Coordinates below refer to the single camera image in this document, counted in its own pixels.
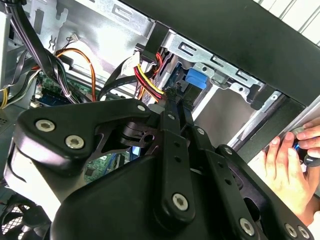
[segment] black plastic bracket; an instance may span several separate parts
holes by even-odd
[[[262,108],[267,99],[275,92],[275,89],[269,85],[265,85],[261,91],[256,91],[259,88],[260,86],[256,84],[252,85],[250,93],[253,94],[247,96],[247,101],[250,103],[251,108],[257,111]]]
[[[141,55],[141,59],[152,63],[156,61],[156,54],[161,47],[163,41],[168,34],[169,28],[160,22],[156,22],[153,31],[150,35],[148,42],[146,43]]]
[[[86,161],[128,149],[129,145],[119,140],[124,136],[124,126],[132,121],[145,123],[151,114],[137,99],[34,108],[17,119],[13,141],[26,156],[59,174],[71,176],[79,174]],[[54,130],[37,129],[38,120],[51,121]],[[83,139],[81,149],[67,146],[66,138],[74,135]]]
[[[265,240],[239,192],[238,185],[228,168],[226,159],[214,152],[207,133],[198,126],[190,129],[190,158],[201,161],[203,173],[208,176],[210,189],[218,199],[219,208],[223,209],[224,216],[220,216],[221,229],[230,229],[228,239]],[[250,224],[252,235],[248,235],[241,227],[241,219]]]
[[[150,148],[158,161],[154,213],[165,229],[175,231],[193,221],[196,209],[187,141],[180,135],[178,109],[171,99],[160,115],[159,131]]]

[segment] metal panel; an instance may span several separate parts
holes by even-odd
[[[4,87],[11,16],[0,11],[0,89]]]
[[[123,2],[303,105],[319,95],[320,49],[252,0]]]

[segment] wiring harness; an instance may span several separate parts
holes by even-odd
[[[14,31],[22,40],[27,51],[34,58],[44,74],[61,86],[63,94],[71,103],[91,102],[91,100],[84,96],[79,90],[69,86],[64,65],[42,45],[22,7],[22,4],[24,5],[26,2],[21,0],[0,0],[0,2],[4,5],[5,12],[12,15],[11,25]]]
[[[162,95],[164,94],[164,92],[158,89],[150,80],[150,78],[154,77],[159,72],[163,64],[161,55],[159,53],[156,54],[156,58],[157,58],[156,68],[152,67],[150,71],[144,73],[141,69],[140,64],[138,64],[133,69],[134,76],[126,76],[126,77],[118,78],[121,74],[121,69],[124,63],[127,61],[127,59],[124,60],[110,75],[109,79],[106,81],[105,85],[99,92],[97,96],[97,100],[100,101],[103,96],[105,96],[108,92],[110,92],[114,88],[117,88],[126,84],[132,84],[132,83],[138,82],[140,84],[138,99],[141,99],[144,92],[146,91],[155,99],[156,102],[158,102],[162,98]]]

